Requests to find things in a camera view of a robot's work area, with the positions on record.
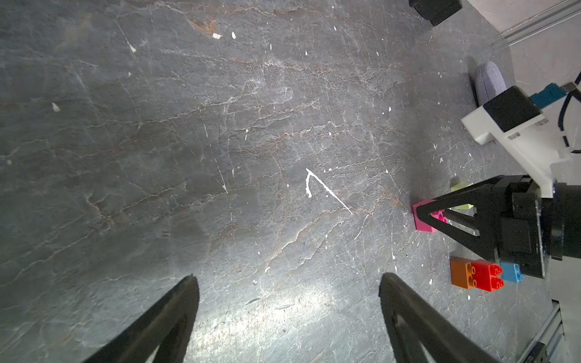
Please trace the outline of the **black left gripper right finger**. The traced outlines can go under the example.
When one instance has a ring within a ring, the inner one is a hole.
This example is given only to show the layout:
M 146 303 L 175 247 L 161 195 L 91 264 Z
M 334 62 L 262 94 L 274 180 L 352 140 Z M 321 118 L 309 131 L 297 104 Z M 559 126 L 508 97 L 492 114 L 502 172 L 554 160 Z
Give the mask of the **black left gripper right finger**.
M 397 362 L 495 362 L 496 360 L 394 273 L 384 273 L 378 294 Z

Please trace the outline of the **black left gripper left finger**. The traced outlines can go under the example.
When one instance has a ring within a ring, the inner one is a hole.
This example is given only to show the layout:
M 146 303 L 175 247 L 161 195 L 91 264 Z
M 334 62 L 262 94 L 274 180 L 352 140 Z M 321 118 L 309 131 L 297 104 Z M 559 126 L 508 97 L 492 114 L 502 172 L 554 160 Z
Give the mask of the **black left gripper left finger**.
M 200 299 L 198 280 L 185 276 L 87 362 L 183 362 Z

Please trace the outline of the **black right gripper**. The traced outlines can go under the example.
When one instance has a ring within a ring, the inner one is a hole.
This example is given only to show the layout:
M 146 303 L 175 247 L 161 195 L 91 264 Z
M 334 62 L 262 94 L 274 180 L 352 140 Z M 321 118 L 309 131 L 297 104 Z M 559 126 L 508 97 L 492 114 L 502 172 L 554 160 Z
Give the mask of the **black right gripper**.
M 515 263 L 524 275 L 545 278 L 549 264 L 550 218 L 543 213 L 540 186 L 527 175 L 503 175 L 480 181 L 415 205 L 415 216 L 470 204 L 480 218 L 498 216 L 496 236 L 491 228 L 479 235 L 431 218 L 431 226 L 476 253 L 483 260 Z

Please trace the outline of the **orange lego brick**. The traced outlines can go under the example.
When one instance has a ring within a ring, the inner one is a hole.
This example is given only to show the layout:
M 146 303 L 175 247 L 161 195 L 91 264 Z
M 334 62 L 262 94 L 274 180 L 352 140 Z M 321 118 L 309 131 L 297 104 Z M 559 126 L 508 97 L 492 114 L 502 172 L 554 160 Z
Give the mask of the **orange lego brick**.
M 450 260 L 451 282 L 456 287 L 470 290 L 476 287 L 471 260 L 455 257 Z

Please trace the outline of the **red lego brick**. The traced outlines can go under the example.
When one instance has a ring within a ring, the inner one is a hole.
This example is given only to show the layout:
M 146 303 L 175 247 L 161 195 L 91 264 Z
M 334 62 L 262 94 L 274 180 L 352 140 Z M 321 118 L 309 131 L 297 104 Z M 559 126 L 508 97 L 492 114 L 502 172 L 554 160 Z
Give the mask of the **red lego brick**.
M 473 268 L 472 278 L 476 283 L 476 288 L 492 293 L 505 286 L 501 278 L 503 273 L 501 266 L 486 260 L 475 260 L 471 262 L 471 267 Z

